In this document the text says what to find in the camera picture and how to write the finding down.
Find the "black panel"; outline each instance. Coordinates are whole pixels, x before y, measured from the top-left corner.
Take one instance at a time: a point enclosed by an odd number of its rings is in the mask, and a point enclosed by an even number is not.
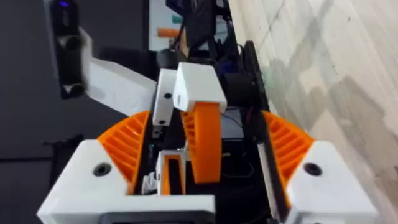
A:
[[[50,162],[0,163],[0,220],[39,224],[36,213],[49,191]]]
[[[182,194],[180,161],[178,159],[169,159],[169,184],[170,195]]]

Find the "wooden floor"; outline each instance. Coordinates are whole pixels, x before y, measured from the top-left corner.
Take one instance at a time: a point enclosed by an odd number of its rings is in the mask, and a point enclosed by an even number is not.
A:
[[[229,0],[279,116],[335,144],[398,223],[398,1]]]

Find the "white block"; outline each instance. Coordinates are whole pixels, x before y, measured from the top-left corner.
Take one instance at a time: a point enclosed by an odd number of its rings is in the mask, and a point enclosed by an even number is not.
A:
[[[180,63],[173,93],[174,107],[191,111],[196,102],[219,103],[224,112],[227,101],[212,66]]]
[[[310,175],[304,165],[318,165]],[[291,202],[286,223],[374,223],[378,212],[332,143],[316,141],[288,183]]]

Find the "black wire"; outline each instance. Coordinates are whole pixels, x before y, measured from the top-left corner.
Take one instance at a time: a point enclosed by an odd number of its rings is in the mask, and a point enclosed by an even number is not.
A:
[[[230,117],[230,116],[226,116],[225,114],[221,114],[222,116],[224,116],[225,118],[228,118],[228,119],[230,119],[230,120],[232,120],[232,121],[234,121],[237,125],[239,125],[239,127],[241,127],[241,128],[243,128],[242,127],[242,125],[241,124],[239,124],[239,122],[237,122],[235,119],[233,119],[232,117]]]
[[[173,50],[175,50],[175,47],[177,46],[177,44],[181,40],[182,32],[183,32],[183,30],[185,28],[185,23],[186,23],[186,19],[185,19],[185,16],[184,16],[184,17],[182,17],[182,22],[181,22],[181,26],[180,26],[180,32],[178,32],[178,36],[175,38],[173,44],[170,47]]]
[[[239,56],[240,62],[238,62],[239,71],[245,76],[254,79],[253,76],[248,71],[246,71],[246,68],[244,66],[244,47],[241,44],[238,44],[238,47],[241,49],[241,55]]]

